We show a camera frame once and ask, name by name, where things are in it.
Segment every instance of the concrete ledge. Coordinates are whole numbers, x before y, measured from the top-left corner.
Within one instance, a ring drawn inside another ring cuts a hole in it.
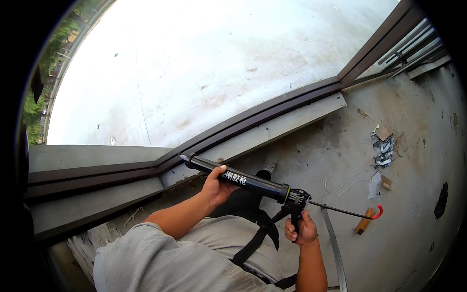
[[[159,178],[150,178],[31,206],[35,240],[43,241],[90,224],[162,190]]]
[[[92,175],[118,171],[118,164],[155,161],[172,149],[108,145],[30,145],[28,183],[77,177],[81,172],[81,175]]]
[[[346,105],[347,103],[341,93],[333,94],[248,130],[209,149],[202,153],[201,156],[213,161],[228,162],[318,121]],[[164,189],[167,189],[200,174],[201,172],[198,170],[189,169],[185,164],[182,164],[161,175],[160,179]]]
[[[410,72],[407,72],[407,74],[409,75],[410,79],[414,79],[417,76],[420,76],[420,75],[422,75],[424,73],[430,72],[432,70],[435,70],[435,69],[441,67],[442,65],[446,64],[450,60],[451,60],[451,56],[446,55],[446,56],[441,57],[441,58],[439,58],[438,60],[436,60],[436,61],[434,61],[432,63],[427,63],[427,64],[420,65],[419,67],[415,68],[414,70],[412,70]]]

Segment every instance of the green foliage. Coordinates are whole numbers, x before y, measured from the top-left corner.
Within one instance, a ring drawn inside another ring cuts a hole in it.
[[[89,13],[91,8],[98,8],[101,2],[101,0],[81,0],[76,3],[75,7],[73,8],[73,12],[78,15],[81,15],[82,13]]]
[[[71,34],[72,30],[80,32],[80,25],[85,25],[82,14],[94,15],[93,9],[101,6],[102,0],[81,0],[67,17],[60,23],[58,28],[54,31],[45,46],[39,61],[39,70],[41,72],[42,82],[44,88],[37,104],[34,102],[34,97],[31,91],[26,94],[23,108],[23,123],[27,125],[27,134],[30,144],[37,144],[40,133],[43,132],[43,126],[39,123],[42,116],[42,109],[45,105],[45,95],[52,90],[51,84],[46,82],[49,77],[50,71],[55,68],[60,56],[57,52],[67,44],[67,37]]]
[[[66,38],[72,30],[80,31],[79,26],[74,20],[66,18],[50,38],[39,62],[39,69],[41,70],[43,79],[47,78],[50,70],[52,70],[59,61],[60,56],[57,55],[57,52],[66,45]]]
[[[42,132],[42,126],[39,123],[39,119],[42,116],[42,109],[45,105],[44,97],[41,96],[37,101],[34,101],[34,97],[31,91],[26,94],[24,100],[23,110],[23,123],[26,124],[29,144],[37,144]]]
[[[28,135],[29,144],[39,144],[39,138],[43,132],[43,127],[39,123],[28,125],[26,128],[26,134]]]

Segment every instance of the shoe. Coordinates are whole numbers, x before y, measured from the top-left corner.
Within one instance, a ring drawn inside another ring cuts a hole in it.
[[[275,152],[269,153],[266,157],[266,161],[264,162],[264,170],[269,171],[272,175],[274,172],[274,168],[277,164],[277,154]]]

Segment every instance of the hand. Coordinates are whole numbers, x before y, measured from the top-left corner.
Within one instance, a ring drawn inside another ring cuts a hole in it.
[[[299,246],[305,246],[312,243],[317,238],[316,225],[311,220],[310,212],[305,210],[303,219],[298,221],[300,233],[297,235],[295,227],[292,225],[292,219],[289,218],[285,221],[285,237],[290,241],[295,241]]]
[[[199,193],[207,199],[210,207],[217,207],[225,203],[230,194],[238,188],[236,185],[228,182],[221,182],[217,179],[226,169],[227,166],[225,165],[214,168],[207,176],[203,190]]]

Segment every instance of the caulk gun barrel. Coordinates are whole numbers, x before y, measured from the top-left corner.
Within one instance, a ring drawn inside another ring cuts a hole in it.
[[[210,173],[215,167],[221,166],[219,163],[200,157],[196,153],[188,155],[180,155],[180,158],[185,161],[185,164],[190,169]],[[284,203],[289,191],[289,185],[278,184],[269,180],[265,180],[250,174],[244,173],[232,167],[227,167],[226,171],[219,175],[218,179],[224,180],[231,184],[244,188],[253,194],[263,195],[271,199],[277,200],[278,203]]]

